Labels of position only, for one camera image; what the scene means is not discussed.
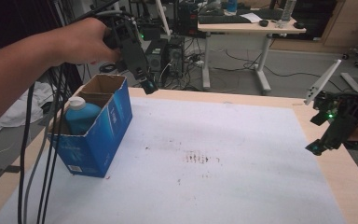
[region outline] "caster wheel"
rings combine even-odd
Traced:
[[[358,68],[358,62],[354,63],[354,66]]]

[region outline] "blue box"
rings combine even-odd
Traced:
[[[60,138],[57,131],[51,133],[52,124],[48,137],[70,173],[104,177],[132,119],[127,79],[123,76],[96,75],[74,95],[101,107],[100,115],[84,135],[69,134],[63,120]]]

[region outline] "open box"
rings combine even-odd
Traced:
[[[84,135],[71,135],[66,122],[62,132],[48,137],[69,172],[74,175],[104,177],[132,119],[127,79],[123,76],[96,75],[74,96],[98,105],[102,111]],[[56,127],[60,122],[57,117]]]

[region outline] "black keyboard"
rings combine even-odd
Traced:
[[[241,16],[199,16],[200,24],[251,23]]]
[[[282,17],[283,10],[281,9],[269,9],[269,8],[262,8],[259,10],[249,10],[249,9],[238,9],[237,15],[243,15],[248,13],[254,13],[258,17],[263,20],[274,20],[278,21]]]

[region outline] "white bottle cap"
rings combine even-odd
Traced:
[[[73,110],[81,110],[86,106],[86,101],[79,96],[73,96],[68,101],[69,107]]]

